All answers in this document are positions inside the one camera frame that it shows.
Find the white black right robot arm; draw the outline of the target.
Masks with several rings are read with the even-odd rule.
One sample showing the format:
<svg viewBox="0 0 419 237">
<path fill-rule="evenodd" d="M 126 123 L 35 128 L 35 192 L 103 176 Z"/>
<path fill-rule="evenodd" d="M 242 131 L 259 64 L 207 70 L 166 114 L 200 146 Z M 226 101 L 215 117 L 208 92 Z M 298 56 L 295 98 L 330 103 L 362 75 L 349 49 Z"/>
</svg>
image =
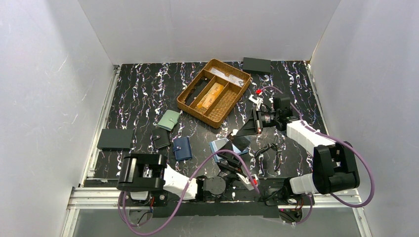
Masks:
<svg viewBox="0 0 419 237">
<path fill-rule="evenodd" d="M 245 136 L 260 134 L 266 127 L 284 131 L 288 138 L 301 145 L 313 158 L 312 173 L 284 181 L 280 189 L 282 198 L 301 194 L 325 195 L 360 185 L 351 146 L 324 137 L 295 116 L 288 96 L 274 97 L 273 109 L 268 112 L 252 109 L 246 123 L 237 132 L 230 133 L 228 138 L 237 148 L 242 149 L 250 144 Z"/>
</svg>

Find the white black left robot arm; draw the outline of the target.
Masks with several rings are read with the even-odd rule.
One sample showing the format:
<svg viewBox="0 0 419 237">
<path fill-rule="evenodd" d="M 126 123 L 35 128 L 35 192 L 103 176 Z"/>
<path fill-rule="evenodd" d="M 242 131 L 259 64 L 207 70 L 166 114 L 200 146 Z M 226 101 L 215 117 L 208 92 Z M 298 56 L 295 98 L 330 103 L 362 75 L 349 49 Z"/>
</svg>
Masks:
<svg viewBox="0 0 419 237">
<path fill-rule="evenodd" d="M 228 142 L 212 157 L 223 157 L 218 162 L 220 172 L 213 177 L 187 177 L 167 164 L 167 157 L 158 154 L 132 154 L 123 158 L 117 189 L 128 192 L 132 199 L 145 200 L 147 195 L 167 191 L 184 200 L 205 201 L 222 196 L 234 181 L 240 181 L 248 190 L 255 190 L 258 177 L 251 175 L 243 159 L 230 150 Z"/>
</svg>

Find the light blue card holder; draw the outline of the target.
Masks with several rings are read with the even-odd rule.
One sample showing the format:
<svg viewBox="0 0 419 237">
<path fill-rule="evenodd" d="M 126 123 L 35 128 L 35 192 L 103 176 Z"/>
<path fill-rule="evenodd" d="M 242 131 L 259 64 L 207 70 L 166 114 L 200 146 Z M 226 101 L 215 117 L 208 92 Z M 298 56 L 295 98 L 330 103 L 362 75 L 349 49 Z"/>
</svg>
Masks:
<svg viewBox="0 0 419 237">
<path fill-rule="evenodd" d="M 217 140 L 214 140 L 214 141 L 210 142 L 210 143 L 209 143 L 209 146 L 210 146 L 211 152 L 212 152 L 212 153 L 214 153 L 214 152 L 216 152 L 216 151 L 218 151 L 218 150 L 222 150 L 222 149 L 223 149 L 223 146 L 224 146 L 224 145 L 225 145 L 228 141 L 229 141 L 229 140 L 225 137 L 225 138 L 222 138 L 222 139 L 217 139 Z M 238 148 L 237 146 L 235 146 L 234 144 L 232 145 L 232 148 L 233 148 L 233 151 L 234 151 L 235 153 L 237 153 L 238 155 L 244 155 L 244 154 L 247 154 L 247 153 L 249 152 L 248 148 L 241 149 L 241 148 Z M 213 157 L 213 159 L 214 159 L 214 161 L 215 161 L 215 162 L 217 162 L 217 163 L 223 160 L 223 158 L 222 158 L 222 157 L 220 157 L 219 155 L 215 155 L 215 156 Z"/>
</svg>

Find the black card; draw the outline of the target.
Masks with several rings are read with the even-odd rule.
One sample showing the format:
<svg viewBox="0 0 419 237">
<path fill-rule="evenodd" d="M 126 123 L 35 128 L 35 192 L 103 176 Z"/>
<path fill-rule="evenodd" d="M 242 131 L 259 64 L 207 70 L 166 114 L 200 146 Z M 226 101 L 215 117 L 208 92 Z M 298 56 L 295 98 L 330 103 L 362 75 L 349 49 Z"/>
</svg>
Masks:
<svg viewBox="0 0 419 237">
<path fill-rule="evenodd" d="M 246 150 L 250 146 L 250 144 L 251 144 L 251 141 L 247 137 L 245 137 L 245 136 L 236 136 L 236 135 L 234 135 L 234 136 L 231 137 L 230 140 L 231 140 L 232 144 L 238 150 L 240 150 L 241 152 L 244 151 L 244 150 Z"/>
</svg>

